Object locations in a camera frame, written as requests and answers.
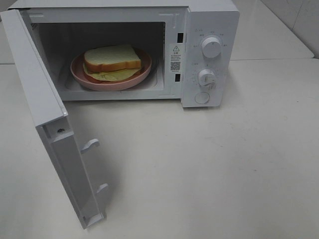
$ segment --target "open microwave door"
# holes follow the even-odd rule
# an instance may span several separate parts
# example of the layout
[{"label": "open microwave door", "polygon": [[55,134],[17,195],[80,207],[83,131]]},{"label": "open microwave door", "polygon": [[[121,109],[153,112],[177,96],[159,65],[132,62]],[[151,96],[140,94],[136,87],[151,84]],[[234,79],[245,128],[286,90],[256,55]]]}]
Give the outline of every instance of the open microwave door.
[{"label": "open microwave door", "polygon": [[105,216],[107,184],[94,189],[81,154],[97,139],[79,149],[68,113],[18,10],[1,13],[15,65],[35,128],[64,186],[83,228]]}]

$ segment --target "table surface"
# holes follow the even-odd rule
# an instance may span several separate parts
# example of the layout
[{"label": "table surface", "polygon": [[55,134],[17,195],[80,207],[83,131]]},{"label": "table surface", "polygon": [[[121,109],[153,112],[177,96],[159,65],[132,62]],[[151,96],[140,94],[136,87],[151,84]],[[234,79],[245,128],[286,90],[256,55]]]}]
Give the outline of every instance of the table surface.
[{"label": "table surface", "polygon": [[319,238],[319,60],[231,61],[219,108],[67,102],[107,218],[82,230],[14,65],[0,65],[0,238]]},{"label": "table surface", "polygon": [[[241,15],[232,60],[313,58],[313,53],[260,1],[234,0]],[[0,23],[0,64],[13,63]]]}]

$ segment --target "timer knob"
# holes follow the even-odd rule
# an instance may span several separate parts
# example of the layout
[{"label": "timer knob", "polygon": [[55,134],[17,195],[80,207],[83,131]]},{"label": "timer knob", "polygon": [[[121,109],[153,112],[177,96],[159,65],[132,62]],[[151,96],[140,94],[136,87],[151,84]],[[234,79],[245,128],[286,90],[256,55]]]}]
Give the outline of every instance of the timer knob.
[{"label": "timer knob", "polygon": [[214,58],[221,52],[221,40],[218,36],[209,36],[201,44],[204,56]]},{"label": "timer knob", "polygon": [[197,77],[199,85],[203,87],[211,87],[216,84],[217,81],[215,73],[212,70],[208,69],[200,71]]}]

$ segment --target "warning label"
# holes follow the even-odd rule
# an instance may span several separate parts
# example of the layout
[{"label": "warning label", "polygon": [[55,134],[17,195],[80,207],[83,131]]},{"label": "warning label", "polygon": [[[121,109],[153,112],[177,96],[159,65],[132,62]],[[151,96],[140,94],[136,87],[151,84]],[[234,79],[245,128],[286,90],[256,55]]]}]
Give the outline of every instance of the warning label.
[{"label": "warning label", "polygon": [[185,54],[185,45],[175,43],[169,45],[170,71],[180,74]]}]

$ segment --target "microwave oven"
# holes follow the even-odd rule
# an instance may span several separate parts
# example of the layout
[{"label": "microwave oven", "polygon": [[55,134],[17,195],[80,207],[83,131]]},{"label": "microwave oven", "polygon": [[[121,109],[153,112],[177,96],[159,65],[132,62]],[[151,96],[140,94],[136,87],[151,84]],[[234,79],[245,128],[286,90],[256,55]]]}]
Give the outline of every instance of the microwave oven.
[{"label": "microwave oven", "polygon": [[[231,0],[18,0],[1,13],[36,130],[83,228],[105,216],[108,184],[93,185],[63,101],[181,99],[221,103],[239,12]],[[88,49],[130,44],[152,58],[136,86],[86,89],[70,72]]]}]

